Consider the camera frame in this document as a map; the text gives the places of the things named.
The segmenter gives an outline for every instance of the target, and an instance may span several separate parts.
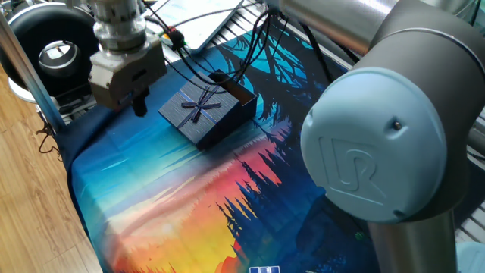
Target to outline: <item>gift box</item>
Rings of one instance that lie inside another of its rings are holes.
[[[222,82],[224,74],[199,75],[209,82]],[[191,79],[160,110],[160,114],[198,149],[219,143],[256,114],[257,98],[246,88],[229,81],[220,86]]]

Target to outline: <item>black cable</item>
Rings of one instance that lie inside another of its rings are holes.
[[[256,4],[257,3],[253,3],[253,4],[249,4],[249,5],[243,5],[243,6],[239,7],[239,8],[247,8],[247,7],[251,7],[253,5],[256,5]],[[201,14],[199,16],[196,16],[196,17],[193,17],[193,18],[190,18],[190,19],[187,19],[187,20],[183,20],[183,21],[181,21],[181,22],[179,22],[177,24],[174,24],[172,27],[179,27],[179,26],[181,26],[183,24],[186,24],[186,23],[189,23],[189,22],[191,22],[193,20],[197,20],[197,19],[200,19],[200,18],[203,18],[203,17],[207,17],[207,16],[214,15],[214,14],[220,14],[220,13],[227,12],[227,11],[232,11],[232,10],[234,10],[234,8],[228,8],[228,9],[224,9],[224,10],[220,10],[220,11],[212,11],[212,12],[209,12],[207,14]],[[153,12],[152,15],[155,15],[156,17],[158,17],[158,15],[156,15],[156,13],[154,11],[152,11],[152,12]],[[156,19],[151,18],[152,15],[145,16],[145,20],[150,21],[150,22],[152,22],[154,24],[157,24],[157,25],[160,25],[161,26],[161,21],[158,21]]]
[[[186,81],[188,81],[189,83],[193,84],[195,87],[199,88],[200,90],[204,90],[206,91],[207,89],[198,85],[197,83],[194,83],[193,80],[189,79],[186,75],[182,74],[182,72],[180,72],[178,69],[176,69],[174,67],[174,65],[168,61],[168,59],[166,57],[164,57],[165,61],[167,62],[168,66],[170,66],[175,72],[177,72],[177,74],[179,74],[182,78],[184,78]],[[207,90],[208,93],[214,93],[214,94],[222,94],[222,93],[225,93],[226,90],[223,90],[223,91],[217,91],[217,92],[213,92],[213,91],[210,91],[210,90]]]
[[[475,25],[475,22],[477,21],[478,11],[480,10],[481,4],[482,4],[482,0],[478,0],[478,2],[477,2],[477,8],[475,8],[475,11],[473,13],[473,16],[471,17],[471,20],[470,20],[470,25],[471,26],[474,26]]]
[[[244,73],[248,70],[248,68],[259,58],[259,56],[263,53],[264,49],[266,48],[266,44],[268,42],[268,37],[270,35],[270,26],[271,26],[271,16],[268,16],[268,19],[263,23],[263,26],[261,26],[261,29],[259,30],[259,33],[258,33],[258,37],[256,39],[256,41],[259,41],[260,39],[260,36],[261,34],[263,33],[263,29],[264,29],[264,24],[266,24],[266,35],[264,36],[264,42],[263,44],[261,45],[261,50],[259,51],[259,53],[251,60],[249,61],[249,63],[244,67],[243,71],[241,72],[239,78],[237,79],[237,82],[241,81],[241,79],[243,78],[244,76]]]
[[[49,129],[47,124],[44,125],[44,128],[42,130],[36,131],[36,135],[38,135],[40,133],[45,133],[45,136],[44,136],[44,139],[42,140],[42,142],[40,143],[39,152],[42,153],[42,154],[46,154],[46,153],[50,153],[52,151],[56,151],[58,153],[58,161],[62,162],[62,159],[59,159],[61,157],[61,153],[59,152],[58,148],[51,146],[51,149],[49,151],[42,151],[42,148],[45,144],[45,141],[47,140],[47,138],[49,136],[52,135],[52,131],[51,131],[51,129]]]
[[[349,58],[354,62],[354,64],[357,64],[361,59],[354,53],[352,52],[350,49],[346,48],[345,46],[343,45],[340,45],[338,42],[335,42],[339,47],[340,49],[342,49],[346,54],[347,56],[349,56]]]
[[[145,0],[142,0],[142,3],[145,5],[146,8],[148,8],[152,12],[152,15],[154,15],[155,17],[157,17],[157,19],[159,21],[159,24],[161,25],[161,28],[164,29],[164,32],[165,33],[169,33],[170,32],[170,27],[168,27],[168,25],[160,18],[160,16],[158,16],[158,14],[153,10],[153,8],[150,7]]]
[[[255,44],[255,42],[258,41],[258,39],[255,40],[255,33],[256,33],[256,30],[258,28],[258,23],[259,21],[262,20],[262,18],[264,16],[266,16],[267,14],[269,14],[270,11],[267,10],[265,11],[263,14],[261,14],[258,19],[256,20],[255,22],[255,25],[253,27],[253,33],[252,33],[252,36],[251,36],[251,42],[249,43],[250,45],[250,50],[248,52],[248,54],[246,55],[244,61],[242,62],[242,68],[240,68],[239,70],[241,71],[242,74],[244,74],[244,72],[246,72],[246,70],[248,69],[248,66],[251,65],[252,63],[252,56],[254,55],[254,51],[255,51],[255,46],[257,45],[257,43]],[[268,18],[264,21],[263,24],[269,22],[269,19],[270,19],[271,16],[268,16]],[[264,27],[262,27],[259,32],[258,32],[258,38],[260,37],[261,33],[262,33],[262,29]],[[206,83],[208,85],[211,85],[211,86],[218,86],[218,85],[221,85],[221,84],[224,84],[224,83],[228,83],[230,81],[233,81],[235,80],[237,77],[239,77],[239,79],[237,80],[237,82],[240,81],[241,79],[241,76],[239,75],[239,73],[235,73],[232,77],[230,77],[229,79],[226,79],[226,80],[223,80],[222,82],[219,82],[219,83],[213,83],[213,82],[209,82],[208,80],[204,79],[203,77],[201,77],[197,72],[196,70],[189,64],[189,62],[185,59],[185,56],[183,56],[182,52],[180,50],[177,50],[177,53],[179,54],[180,58],[182,59],[182,62],[189,68],[189,70],[196,76],[198,77],[203,83]]]
[[[160,8],[157,8],[156,11],[160,11],[161,8],[163,8],[166,4],[168,4],[168,2],[170,2],[171,0],[167,0],[165,3],[163,3]]]
[[[251,7],[251,6],[256,5],[256,4],[257,3],[252,3],[252,4],[249,4],[249,5],[243,5],[243,6],[239,7],[238,9]],[[187,20],[183,20],[183,21],[181,21],[181,22],[179,22],[177,24],[174,24],[173,27],[179,27],[179,26],[181,26],[181,25],[183,25],[185,23],[189,23],[189,22],[191,22],[193,20],[197,20],[197,19],[202,18],[202,17],[206,17],[206,16],[213,15],[213,14],[219,14],[219,13],[223,13],[223,12],[226,12],[226,11],[232,11],[232,10],[234,10],[234,8],[228,8],[228,9],[225,9],[225,10],[212,11],[212,12],[209,12],[207,14],[201,14],[201,15],[196,16],[194,18],[190,18],[190,19],[187,19]]]
[[[204,71],[206,71],[208,73],[215,73],[216,69],[212,66],[212,64],[210,62],[207,61],[207,59],[204,58],[205,61],[211,66],[211,68],[213,69],[213,71],[210,71],[209,69],[205,68],[202,64],[200,64],[194,57],[192,57],[192,55],[189,53],[189,51],[186,48],[182,48],[182,50],[189,56],[189,58],[195,64],[197,64],[198,67],[202,68]]]
[[[332,74],[330,73],[330,70],[328,69],[327,62],[325,61],[324,54],[320,50],[320,46],[318,45],[317,40],[313,36],[313,33],[311,33],[311,30],[308,28],[307,25],[301,24],[303,30],[305,31],[306,35],[310,39],[310,44],[311,47],[313,48],[313,52],[316,54],[318,61],[320,62],[321,67],[324,69],[325,76],[327,77],[327,80],[329,83],[333,82],[333,77]]]
[[[283,26],[283,29],[281,30],[280,37],[278,37],[278,40],[276,41],[276,45],[274,47],[273,54],[271,54],[271,59],[274,59],[274,54],[276,53],[276,50],[277,50],[278,46],[280,45],[281,39],[283,38],[283,35],[286,31],[286,26],[288,25],[288,21],[289,21],[289,19],[287,18],[286,21],[285,21],[285,25]]]
[[[202,60],[204,60],[204,61],[205,61],[205,62],[206,62],[206,63],[207,63],[207,64],[208,64],[208,65],[209,65],[209,66],[210,66],[212,69],[214,69],[214,71],[216,71],[216,70],[217,70],[217,69],[215,69],[215,68],[212,66],[211,62],[210,62],[210,61],[209,61],[207,58],[205,58],[205,57],[204,57],[204,56],[202,56],[202,55],[200,55],[199,57],[200,57]]]

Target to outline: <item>colorful blanket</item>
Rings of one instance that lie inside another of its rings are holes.
[[[361,223],[305,169],[299,132],[327,81],[300,38],[286,32],[277,45],[281,28],[242,81],[258,96],[255,119],[222,143],[200,152],[160,116],[186,83],[169,69],[145,118],[126,109],[74,161],[77,205],[106,272],[379,272]],[[239,67],[249,39],[201,64]],[[335,77],[345,73],[327,61]]]

